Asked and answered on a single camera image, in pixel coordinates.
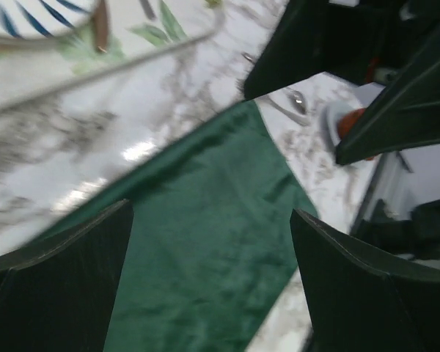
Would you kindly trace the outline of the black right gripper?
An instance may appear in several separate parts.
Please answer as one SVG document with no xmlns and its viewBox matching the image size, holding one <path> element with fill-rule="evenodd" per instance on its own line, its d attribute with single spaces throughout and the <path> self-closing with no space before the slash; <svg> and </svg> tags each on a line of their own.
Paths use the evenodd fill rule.
<svg viewBox="0 0 440 352">
<path fill-rule="evenodd" d="M 387 84 L 439 25 L 440 1 L 289 1 L 243 96 L 252 100 L 322 71 L 355 85 Z M 425 49 L 366 108 L 335 161 L 433 144 L 440 144 L 440 52 Z"/>
</svg>

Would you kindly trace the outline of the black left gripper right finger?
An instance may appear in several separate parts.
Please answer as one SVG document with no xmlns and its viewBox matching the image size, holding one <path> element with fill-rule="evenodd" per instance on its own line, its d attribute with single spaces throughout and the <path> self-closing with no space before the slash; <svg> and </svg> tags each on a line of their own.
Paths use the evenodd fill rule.
<svg viewBox="0 0 440 352">
<path fill-rule="evenodd" d="M 296 209 L 293 246 L 307 351 L 440 351 L 440 270 L 380 250 Z"/>
</svg>

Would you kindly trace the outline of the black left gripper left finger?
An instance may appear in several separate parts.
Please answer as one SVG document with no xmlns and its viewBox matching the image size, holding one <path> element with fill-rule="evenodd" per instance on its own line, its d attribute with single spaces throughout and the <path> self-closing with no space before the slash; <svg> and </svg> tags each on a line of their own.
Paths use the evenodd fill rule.
<svg viewBox="0 0 440 352">
<path fill-rule="evenodd" d="M 119 201 L 0 256 L 0 352 L 102 351 L 132 222 Z"/>
</svg>

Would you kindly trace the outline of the dark green cloth napkin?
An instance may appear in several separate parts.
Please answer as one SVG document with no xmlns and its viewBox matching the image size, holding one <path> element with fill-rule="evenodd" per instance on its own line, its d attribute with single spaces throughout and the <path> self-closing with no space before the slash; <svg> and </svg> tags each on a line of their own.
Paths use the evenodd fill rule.
<svg viewBox="0 0 440 352">
<path fill-rule="evenodd" d="M 315 208 L 257 104 L 237 103 L 54 227 L 128 199 L 106 351 L 243 351 L 297 267 L 290 214 Z"/>
</svg>

